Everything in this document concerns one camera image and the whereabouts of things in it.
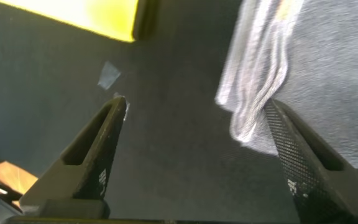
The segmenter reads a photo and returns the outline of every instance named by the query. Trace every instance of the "gray fabric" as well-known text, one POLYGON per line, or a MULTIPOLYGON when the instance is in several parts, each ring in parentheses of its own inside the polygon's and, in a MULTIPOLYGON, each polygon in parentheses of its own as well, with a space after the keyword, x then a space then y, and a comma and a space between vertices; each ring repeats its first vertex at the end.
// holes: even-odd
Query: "gray fabric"
POLYGON ((305 1, 277 95, 358 168, 358 1, 305 1))

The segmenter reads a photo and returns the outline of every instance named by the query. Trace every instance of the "yellow object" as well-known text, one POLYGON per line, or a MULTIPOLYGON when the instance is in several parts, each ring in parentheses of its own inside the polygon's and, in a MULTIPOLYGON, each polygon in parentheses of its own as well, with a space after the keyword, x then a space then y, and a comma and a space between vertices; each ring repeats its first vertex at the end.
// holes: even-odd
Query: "yellow object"
POLYGON ((97 34, 133 42, 139 0, 0 0, 97 34))
POLYGON ((21 194, 26 193, 37 179, 9 162, 0 163, 0 182, 21 194))

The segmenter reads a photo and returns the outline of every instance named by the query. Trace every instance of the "dark gray carpet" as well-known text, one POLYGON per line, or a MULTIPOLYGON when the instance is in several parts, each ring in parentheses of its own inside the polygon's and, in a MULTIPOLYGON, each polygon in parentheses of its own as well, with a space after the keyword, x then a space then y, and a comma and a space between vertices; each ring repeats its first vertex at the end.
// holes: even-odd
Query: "dark gray carpet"
POLYGON ((296 221, 279 160, 240 148, 214 103, 239 3, 163 0, 134 44, 0 5, 0 157, 39 176, 118 92, 112 217, 296 221), (107 60, 122 74, 104 91, 107 60))

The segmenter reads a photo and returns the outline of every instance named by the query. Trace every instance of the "yellow panel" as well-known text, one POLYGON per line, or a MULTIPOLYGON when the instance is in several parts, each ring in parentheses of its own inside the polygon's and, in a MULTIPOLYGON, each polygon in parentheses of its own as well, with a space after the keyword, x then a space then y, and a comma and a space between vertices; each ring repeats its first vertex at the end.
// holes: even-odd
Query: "yellow panel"
POLYGON ((0 0, 0 2, 113 39, 135 41, 132 31, 138 0, 0 0))

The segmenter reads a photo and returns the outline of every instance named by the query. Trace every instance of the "white logo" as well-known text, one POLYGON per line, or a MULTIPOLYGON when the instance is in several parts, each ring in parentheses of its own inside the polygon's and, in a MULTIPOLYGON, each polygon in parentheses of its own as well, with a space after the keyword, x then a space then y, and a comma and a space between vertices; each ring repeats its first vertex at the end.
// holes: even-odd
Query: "white logo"
POLYGON ((104 169, 103 172, 99 174, 99 184, 101 184, 103 187, 100 195, 103 195, 104 191, 106 190, 106 169, 104 169))
POLYGON ((288 186, 290 187, 290 191, 291 191, 292 195, 295 195, 296 194, 296 182, 288 179, 288 186))

